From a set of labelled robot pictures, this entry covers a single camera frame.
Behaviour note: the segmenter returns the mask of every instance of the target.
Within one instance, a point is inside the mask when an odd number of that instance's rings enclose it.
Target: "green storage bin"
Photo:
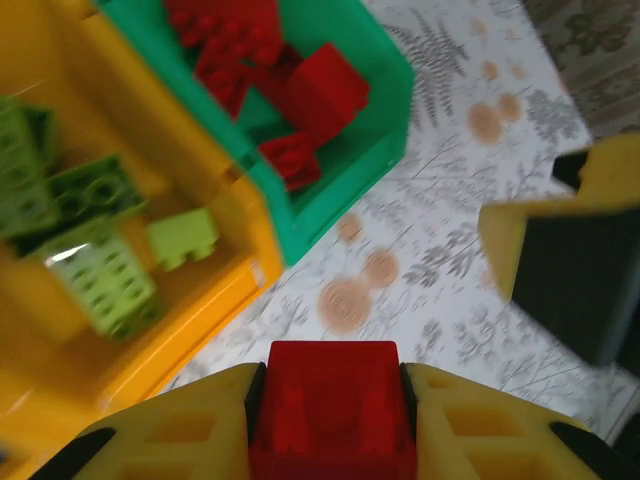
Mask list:
[[[197,52],[180,45],[163,0],[95,1],[261,189],[289,265],[404,155],[413,71],[360,0],[279,1],[285,38],[303,56],[333,43],[371,85],[367,108],[318,151],[322,179],[294,193],[258,150],[291,131],[259,92],[249,92],[234,122],[194,78]]]

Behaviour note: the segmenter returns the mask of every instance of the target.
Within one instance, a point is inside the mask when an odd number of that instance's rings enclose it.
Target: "plastic bin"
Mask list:
[[[79,429],[159,392],[282,272],[259,191],[87,6],[0,2],[0,95],[55,110],[63,168],[120,154],[149,202],[120,230],[168,313],[130,341],[101,338],[36,258],[17,260],[0,242],[0,451],[13,462],[0,466],[11,472],[32,469]],[[199,206],[219,228],[216,251],[162,272],[145,224]]]
[[[284,35],[303,56],[331,42],[370,83],[369,106],[319,151],[324,176],[292,195],[257,149],[287,132],[260,93],[249,92],[236,123],[194,78],[197,52],[185,52],[168,24],[163,0],[100,0],[203,127],[217,138],[264,193],[286,263],[294,264],[329,227],[403,156],[413,72],[360,0],[279,0]]]

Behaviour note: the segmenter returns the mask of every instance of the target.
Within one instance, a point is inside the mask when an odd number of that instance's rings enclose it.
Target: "fern print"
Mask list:
[[[433,28],[424,16],[410,9],[419,31],[406,27],[384,25],[402,45],[415,70],[414,97],[411,105],[411,124],[423,128],[421,110],[424,110],[433,127],[438,127],[438,109],[453,115],[452,83],[456,75],[465,76],[461,60],[469,60],[464,45],[456,43],[444,24],[438,20]]]

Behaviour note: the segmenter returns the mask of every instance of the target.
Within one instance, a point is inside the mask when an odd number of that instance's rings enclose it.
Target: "lime green lego brick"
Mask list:
[[[128,338],[164,313],[154,282],[104,217],[48,241],[39,253],[99,335]]]
[[[46,229],[59,218],[26,114],[0,97],[0,238]]]
[[[48,230],[14,238],[16,255],[35,252],[46,241],[97,216],[123,219],[143,210],[146,200],[116,155],[65,170],[50,179],[61,222]]]
[[[50,108],[34,105],[24,107],[36,150],[46,171],[51,171],[60,155],[60,126]]]
[[[205,259],[220,237],[206,208],[154,222],[147,227],[147,234],[154,255],[166,271],[178,268],[187,258]]]

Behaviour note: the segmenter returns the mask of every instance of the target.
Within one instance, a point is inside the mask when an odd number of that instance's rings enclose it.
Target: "yellow storage bin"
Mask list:
[[[12,472],[155,395],[282,272],[261,195],[93,12],[84,0],[0,2],[0,95],[55,110],[63,168],[120,154],[149,208],[119,228],[168,313],[128,342],[100,338],[36,258],[0,243],[0,451]],[[145,225],[201,206],[220,230],[215,253],[164,273]]]

